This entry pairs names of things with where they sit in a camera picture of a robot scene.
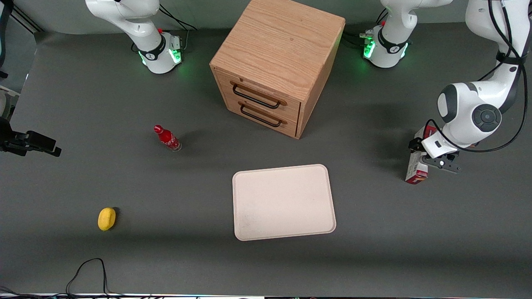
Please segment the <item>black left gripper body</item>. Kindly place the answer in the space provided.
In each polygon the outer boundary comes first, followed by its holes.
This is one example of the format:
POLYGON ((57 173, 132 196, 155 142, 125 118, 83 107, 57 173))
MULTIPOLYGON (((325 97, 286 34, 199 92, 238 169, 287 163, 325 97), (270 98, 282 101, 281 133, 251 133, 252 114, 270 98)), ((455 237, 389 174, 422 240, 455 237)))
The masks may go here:
POLYGON ((461 172, 461 167, 457 163, 460 152, 444 154, 436 158, 431 158, 425 151, 421 143, 422 139, 416 137, 409 142, 409 150, 411 154, 418 155, 414 161, 421 163, 427 167, 433 167, 444 170, 446 172, 458 174, 461 172))

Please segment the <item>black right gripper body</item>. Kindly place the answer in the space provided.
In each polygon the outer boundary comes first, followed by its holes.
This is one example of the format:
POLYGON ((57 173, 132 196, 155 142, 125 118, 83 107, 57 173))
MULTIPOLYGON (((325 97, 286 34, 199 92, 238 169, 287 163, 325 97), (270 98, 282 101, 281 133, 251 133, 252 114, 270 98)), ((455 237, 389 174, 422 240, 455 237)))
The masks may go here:
POLYGON ((23 137, 23 135, 12 130, 7 119, 0 119, 0 151, 19 156, 27 155, 28 145, 23 137))

